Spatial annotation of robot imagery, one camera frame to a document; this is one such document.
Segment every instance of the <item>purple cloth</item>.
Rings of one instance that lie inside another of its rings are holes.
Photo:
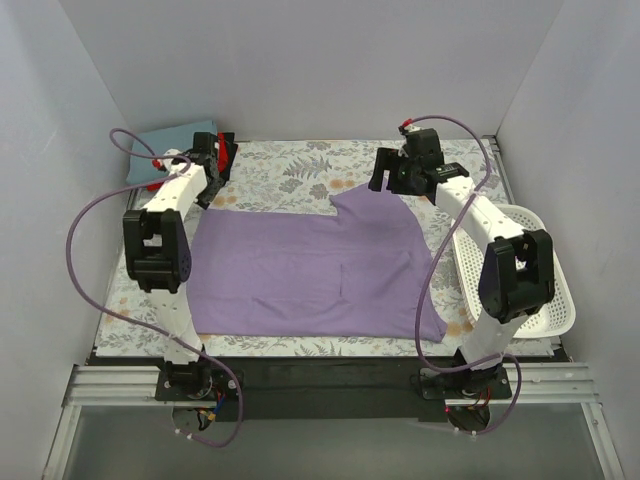
[[[331,197],[336,217],[207,210],[187,283],[198,333],[414,336],[431,253],[396,195],[361,185]],[[422,336],[446,323],[430,296]]]

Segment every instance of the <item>colored wire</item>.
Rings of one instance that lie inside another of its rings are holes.
[[[128,135],[129,137],[137,140],[138,142],[140,142],[140,144],[149,152],[149,155],[145,155],[143,153],[135,153],[125,147],[123,147],[122,145],[120,145],[118,143],[118,141],[115,139],[115,134],[116,133],[124,133],[125,135]],[[186,162],[185,167],[179,172],[180,174],[184,174],[186,173],[189,168],[191,167],[191,160],[189,160],[188,157],[182,156],[182,155],[156,155],[155,152],[153,151],[153,149],[144,141],[142,140],[140,137],[138,137],[136,134],[122,129],[122,128],[114,128],[113,130],[111,130],[111,132],[109,132],[109,138],[111,139],[111,142],[116,146],[116,148],[118,148],[119,150],[129,154],[129,155],[133,155],[139,158],[147,158],[147,159],[159,159],[159,160],[169,160],[172,158],[178,158],[181,160],[184,160]],[[84,288],[82,288],[82,285],[80,285],[80,282],[78,281],[78,277],[76,275],[76,271],[75,268],[73,266],[73,257],[71,255],[71,246],[73,243],[73,236],[76,232],[76,229],[78,227],[78,224],[80,223],[80,220],[82,220],[82,218],[87,214],[87,212],[89,212],[89,210],[91,210],[93,207],[95,207],[97,204],[99,204],[100,202],[107,200],[108,198],[114,197],[116,195],[119,195],[121,193],[125,193],[125,192],[129,192],[131,190],[135,190],[137,188],[143,188],[143,187],[148,187],[151,185],[156,185],[158,183],[164,183],[164,182],[168,182],[173,180],[174,178],[176,178],[178,176],[178,174],[171,174],[165,178],[161,178],[161,179],[157,179],[157,180],[152,180],[150,182],[146,182],[146,183],[141,183],[139,185],[130,185],[127,187],[122,187],[119,188],[117,190],[114,190],[113,192],[109,192],[109,193],[105,193],[103,195],[100,195],[98,198],[92,200],[91,202],[89,202],[82,210],[80,210],[80,213],[78,213],[78,215],[76,215],[76,217],[73,219],[73,222],[71,222],[71,226],[69,227],[69,233],[67,234],[67,241],[66,241],[66,245],[65,245],[65,257],[66,257],[66,262],[67,262],[67,272],[69,273],[69,278],[71,279],[71,283],[73,283],[74,288],[76,289],[76,291],[80,294],[80,296],[84,299],[85,302],[87,302],[89,305],[91,305],[93,308],[101,311],[102,313],[106,313],[107,315],[110,315],[113,318],[117,318],[119,320],[123,320],[127,323],[130,323],[132,325],[137,325],[139,327],[143,327],[149,330],[153,330],[154,332],[167,337],[168,339],[174,341],[175,343],[177,343],[178,345],[180,345],[181,347],[189,350],[192,353],[195,353],[196,355],[208,360],[209,362],[211,362],[213,365],[215,365],[217,368],[222,369],[227,375],[229,375],[229,377],[235,382],[236,384],[236,388],[238,389],[238,419],[236,421],[236,425],[235,428],[233,429],[233,432],[231,432],[231,435],[229,435],[229,437],[222,441],[222,442],[214,442],[212,440],[206,439],[204,437],[199,437],[198,435],[194,435],[192,433],[189,432],[184,432],[181,429],[176,429],[176,431],[186,434],[187,437],[189,438],[193,438],[194,440],[200,442],[200,443],[204,443],[205,445],[208,445],[210,447],[214,447],[214,448],[222,448],[222,447],[226,447],[227,445],[229,445],[238,435],[238,432],[240,431],[240,426],[242,425],[242,417],[243,417],[243,410],[244,410],[244,398],[243,398],[243,394],[242,394],[242,388],[240,387],[240,382],[238,381],[238,378],[235,376],[235,374],[233,373],[233,371],[227,367],[224,363],[222,363],[220,360],[211,357],[210,355],[207,355],[206,353],[198,350],[197,348],[192,347],[191,345],[189,345],[188,343],[186,343],[185,341],[183,341],[180,338],[174,337],[173,335],[171,335],[169,332],[167,332],[166,330],[164,330],[163,328],[157,326],[157,325],[152,325],[146,322],[142,322],[140,320],[136,320],[134,318],[128,317],[126,315],[122,315],[120,313],[114,312],[113,310],[110,310],[102,305],[100,305],[100,303],[98,303],[97,301],[95,301],[94,299],[92,299],[89,294],[87,292],[85,292]]]
[[[420,121],[423,121],[423,120],[445,120],[447,122],[455,123],[459,127],[461,127],[464,130],[466,130],[473,137],[473,139],[476,141],[476,143],[480,147],[480,151],[482,152],[482,155],[484,157],[484,162],[485,162],[485,175],[482,178],[482,180],[480,180],[480,182],[478,182],[478,184],[474,188],[473,192],[471,192],[471,195],[469,196],[469,199],[467,200],[467,202],[462,207],[462,210],[460,210],[460,213],[458,214],[458,216],[456,217],[455,221],[453,222],[453,225],[451,226],[451,228],[449,229],[449,231],[445,235],[444,240],[442,241],[442,244],[440,244],[440,247],[436,251],[436,254],[433,257],[433,261],[431,262],[431,265],[429,265],[429,270],[427,271],[427,276],[425,277],[424,283],[422,284],[422,290],[420,291],[420,298],[418,299],[418,307],[416,309],[416,322],[415,322],[415,335],[414,335],[416,352],[418,353],[418,358],[420,359],[420,361],[422,361],[422,363],[427,368],[429,368],[430,370],[433,370],[434,372],[437,372],[437,373],[457,373],[457,372],[462,372],[464,370],[469,370],[469,369],[471,369],[473,367],[477,367],[479,365],[483,365],[483,364],[485,364],[487,362],[490,362],[492,360],[500,360],[502,357],[509,358],[511,361],[513,361],[514,365],[516,366],[516,370],[518,372],[518,386],[516,387],[516,392],[513,394],[513,398],[511,400],[511,404],[509,404],[509,407],[505,411],[504,415],[498,421],[496,421],[493,426],[491,426],[489,428],[486,428],[485,430],[482,430],[481,432],[478,432],[478,433],[489,433],[489,432],[492,432],[493,430],[495,430],[495,428],[497,428],[497,426],[501,425],[509,417],[509,415],[513,411],[513,408],[515,407],[516,402],[518,401],[518,397],[520,395],[520,390],[521,390],[521,387],[522,387],[522,371],[520,369],[520,364],[518,363],[518,360],[516,359],[516,357],[514,357],[511,354],[505,353],[504,355],[501,355],[499,353],[494,353],[492,355],[489,355],[489,356],[486,356],[484,358],[481,358],[480,360],[476,360],[476,361],[473,361],[471,363],[467,363],[465,365],[460,365],[460,366],[457,366],[457,367],[450,367],[450,368],[438,367],[437,365],[434,365],[431,362],[429,362],[426,359],[426,357],[424,356],[424,353],[422,352],[422,345],[420,343],[420,324],[421,324],[421,320],[422,320],[422,308],[423,308],[423,305],[424,305],[424,299],[427,296],[427,292],[429,291],[429,285],[431,283],[431,279],[433,278],[433,274],[435,273],[436,266],[438,265],[438,262],[440,261],[440,258],[442,257],[447,245],[449,244],[449,242],[453,238],[453,234],[455,233],[457,228],[462,223],[462,219],[464,218],[464,216],[467,213],[467,211],[469,211],[469,208],[471,208],[471,204],[473,203],[473,201],[478,196],[478,192],[489,181],[489,178],[491,177],[491,160],[489,159],[489,153],[487,152],[487,149],[485,148],[484,144],[482,143],[482,140],[480,140],[480,137],[478,137],[478,135],[470,127],[468,127],[466,124],[462,123],[460,120],[456,120],[455,118],[452,118],[452,117],[449,117],[449,116],[446,116],[446,115],[424,115],[424,116],[421,116],[421,117],[416,117],[416,118],[411,118],[411,119],[406,120],[401,125],[401,128],[405,128],[405,127],[407,127],[409,125],[412,125],[412,124],[414,124],[416,122],[420,122]]]

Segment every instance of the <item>wall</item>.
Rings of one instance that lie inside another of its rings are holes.
[[[551,231],[627,478],[640,478],[640,5],[567,0],[500,127],[516,200]]]
[[[61,3],[131,127],[213,116],[300,139],[392,138],[443,112],[495,134],[562,0]]]
[[[55,0],[0,0],[0,478],[40,478],[73,363],[98,314],[72,290],[67,228],[82,205],[122,184],[107,133],[124,120]],[[123,199],[81,225],[81,279],[104,298]]]

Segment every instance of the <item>floral tablecloth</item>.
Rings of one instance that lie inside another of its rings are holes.
[[[376,150],[398,147],[393,141],[295,141],[241,143],[231,181],[211,208],[252,212],[288,212],[335,215],[329,196],[368,182]],[[446,161],[459,162],[476,181],[485,171],[482,154],[472,140],[442,141]],[[494,202],[507,203],[497,169],[484,189]],[[151,198],[142,193],[136,206]],[[402,197],[414,212],[432,252],[440,245],[451,219],[425,198]],[[191,240],[202,210],[193,206],[185,219]],[[448,323],[442,343],[423,342],[429,355],[452,355],[472,330],[456,274],[451,247],[443,256],[431,283],[433,303]],[[121,254],[106,306],[124,315],[155,322],[155,312],[144,292],[129,279]],[[412,356],[412,339],[373,337],[257,337],[203,335],[207,352],[217,356]],[[167,340],[154,332],[103,315],[96,338],[98,356],[162,356]],[[514,340],[509,351],[518,355],[551,355],[548,339]]]

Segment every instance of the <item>plastic basket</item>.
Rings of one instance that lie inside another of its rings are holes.
[[[542,220],[528,210],[517,205],[496,205],[505,215],[518,222],[527,230],[545,228]],[[453,235],[456,269],[464,298],[469,322],[474,324],[480,317],[482,304],[478,296],[478,282],[484,261],[484,254],[462,229]],[[518,329],[515,338],[544,338],[561,335],[569,331],[576,319],[576,309],[562,273],[558,257],[553,253],[555,265],[556,293],[553,300],[542,307],[540,312],[527,320]]]

